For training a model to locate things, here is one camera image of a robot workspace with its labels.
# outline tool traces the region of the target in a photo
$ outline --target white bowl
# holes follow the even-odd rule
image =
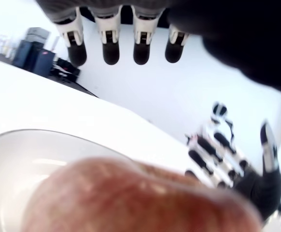
[[[88,157],[125,158],[88,140],[44,130],[0,135],[0,232],[19,232],[36,187],[67,163]]]

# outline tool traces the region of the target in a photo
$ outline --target red apple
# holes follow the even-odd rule
[[[259,232],[255,209],[231,190],[211,189],[136,162],[85,159],[45,180],[21,232]]]

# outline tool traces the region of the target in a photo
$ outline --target white table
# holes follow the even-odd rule
[[[187,147],[135,113],[0,62],[0,133],[59,131],[93,141],[132,159],[208,178]]]

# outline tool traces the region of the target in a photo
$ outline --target robotic hand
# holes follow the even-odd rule
[[[240,170],[237,171],[233,167],[228,157],[215,148],[217,146],[214,143],[210,143],[200,135],[190,138],[188,146],[191,159],[203,169],[216,187],[232,188],[239,192],[256,206],[265,221],[278,209],[280,204],[281,174],[277,146],[268,123],[264,123],[261,127],[260,137],[263,147],[262,176],[253,169],[247,158],[238,152],[236,147],[231,146],[230,142],[219,132],[214,134],[214,138],[224,151],[230,154]],[[210,165],[210,159],[213,159],[215,165]],[[219,174],[218,169],[226,174],[228,180]]]
[[[149,59],[150,43],[159,18],[164,9],[176,3],[175,0],[37,0],[49,19],[57,26],[68,48],[71,63],[81,66],[86,62],[83,25],[80,6],[87,6],[95,18],[103,47],[103,57],[107,64],[118,62],[120,12],[123,4],[131,5],[134,24],[134,60],[143,65]],[[174,25],[169,28],[169,41],[165,56],[171,62],[177,62],[183,52],[188,33],[178,30]]]
[[[201,35],[205,48],[248,78],[281,91],[281,0],[36,0],[55,23],[74,66],[86,61],[80,6],[95,17],[106,63],[119,60],[120,10],[131,5],[134,60],[145,64],[150,43],[164,9],[169,8],[169,41],[165,57],[177,62],[189,34]]]

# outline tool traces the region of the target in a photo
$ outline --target black sleeve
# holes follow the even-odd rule
[[[169,22],[201,35],[207,51],[248,78],[281,91],[281,0],[193,0]]]

